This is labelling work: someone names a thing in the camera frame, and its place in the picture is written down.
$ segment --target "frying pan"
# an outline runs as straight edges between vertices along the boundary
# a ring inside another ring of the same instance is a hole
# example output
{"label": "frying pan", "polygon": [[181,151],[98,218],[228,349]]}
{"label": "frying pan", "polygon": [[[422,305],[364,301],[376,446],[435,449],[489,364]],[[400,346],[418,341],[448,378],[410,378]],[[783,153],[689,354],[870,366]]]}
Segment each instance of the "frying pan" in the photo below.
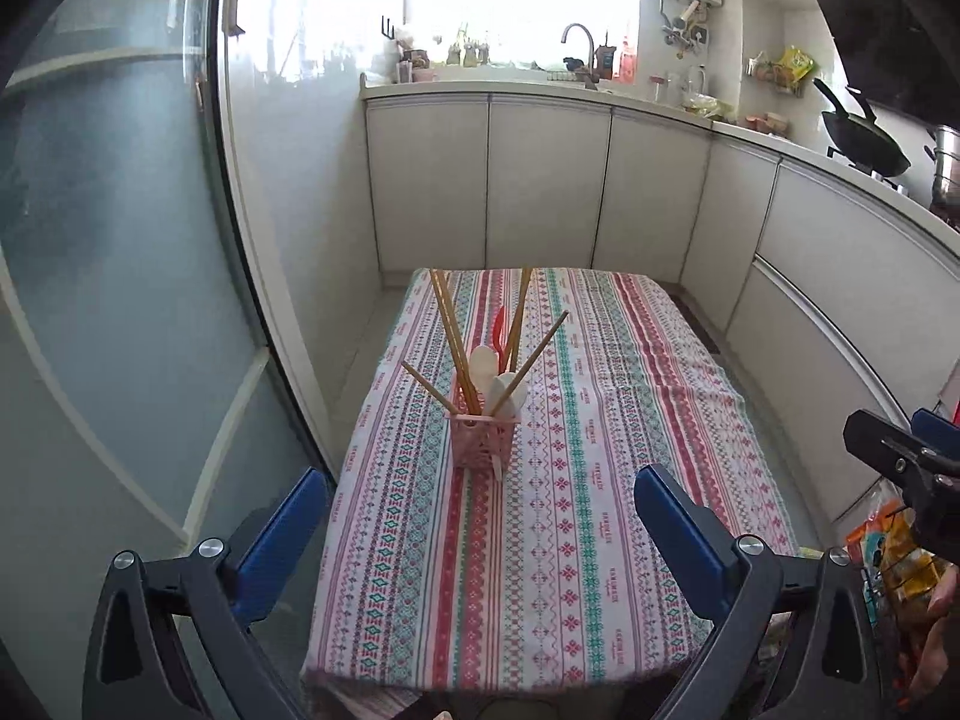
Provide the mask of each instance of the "frying pan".
{"label": "frying pan", "polygon": [[877,126],[877,114],[872,111],[864,95],[847,87],[847,91],[863,108],[864,116],[858,116],[847,113],[840,100],[837,100],[837,95],[821,79],[813,79],[813,85],[836,108],[835,111],[823,112],[824,124],[830,139],[844,156],[887,178],[900,175],[910,167],[910,160],[904,156],[896,141]]}

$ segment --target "tablecloth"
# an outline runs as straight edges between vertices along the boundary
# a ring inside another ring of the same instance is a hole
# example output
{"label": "tablecloth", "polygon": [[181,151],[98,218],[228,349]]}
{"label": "tablecloth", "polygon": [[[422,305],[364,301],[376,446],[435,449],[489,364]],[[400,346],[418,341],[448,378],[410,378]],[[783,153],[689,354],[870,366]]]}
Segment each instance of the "tablecloth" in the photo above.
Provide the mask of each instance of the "tablecloth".
{"label": "tablecloth", "polygon": [[[467,348],[491,343],[520,271],[453,271]],[[733,389],[666,293],[638,275],[536,269],[529,373],[502,484],[450,463],[453,367],[426,271],[407,290],[356,423],[320,565],[306,683],[526,691],[654,676],[709,632],[637,517],[637,469],[665,464],[735,534],[795,541]]]}

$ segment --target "pink basket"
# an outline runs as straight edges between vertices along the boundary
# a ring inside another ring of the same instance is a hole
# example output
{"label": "pink basket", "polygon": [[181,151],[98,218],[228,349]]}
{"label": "pink basket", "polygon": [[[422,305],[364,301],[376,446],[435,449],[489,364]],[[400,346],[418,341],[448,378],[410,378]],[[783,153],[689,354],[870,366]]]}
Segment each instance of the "pink basket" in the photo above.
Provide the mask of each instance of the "pink basket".
{"label": "pink basket", "polygon": [[[479,394],[483,406],[483,395]],[[458,408],[466,410],[461,397],[455,397]],[[493,472],[493,457],[500,458],[500,468],[506,473],[514,451],[514,431],[519,419],[496,419],[475,413],[448,413],[450,420],[450,450],[453,466]]]}

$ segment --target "table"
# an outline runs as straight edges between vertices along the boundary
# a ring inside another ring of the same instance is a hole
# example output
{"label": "table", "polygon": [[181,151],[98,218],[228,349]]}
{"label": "table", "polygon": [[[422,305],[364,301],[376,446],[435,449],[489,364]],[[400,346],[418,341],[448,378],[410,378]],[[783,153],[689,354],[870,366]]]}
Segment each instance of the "table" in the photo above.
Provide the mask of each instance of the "table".
{"label": "table", "polygon": [[[519,283],[520,271],[450,274],[467,349],[491,343]],[[643,276],[537,269],[520,362],[564,309],[528,374],[501,485],[453,469],[442,407],[400,367],[450,391],[429,276],[414,275],[344,460],[307,685],[551,690],[686,661],[709,624],[635,513],[634,476],[651,461],[735,535],[796,552],[743,398],[669,296]]]}

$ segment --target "silver bolt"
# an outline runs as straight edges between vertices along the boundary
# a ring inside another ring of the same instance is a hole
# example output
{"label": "silver bolt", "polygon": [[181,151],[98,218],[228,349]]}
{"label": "silver bolt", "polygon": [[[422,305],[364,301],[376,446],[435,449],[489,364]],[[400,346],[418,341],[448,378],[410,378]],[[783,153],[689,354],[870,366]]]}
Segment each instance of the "silver bolt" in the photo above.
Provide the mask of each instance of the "silver bolt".
{"label": "silver bolt", "polygon": [[843,547],[831,547],[828,554],[837,565],[850,565],[850,555]]}
{"label": "silver bolt", "polygon": [[760,555],[763,552],[763,542],[756,536],[741,536],[736,543],[748,555]]}
{"label": "silver bolt", "polygon": [[224,551],[224,543],[219,538],[208,538],[200,543],[197,551],[200,553],[200,557],[217,557],[220,552]]}
{"label": "silver bolt", "polygon": [[121,552],[113,559],[114,568],[128,568],[133,565],[133,552]]}

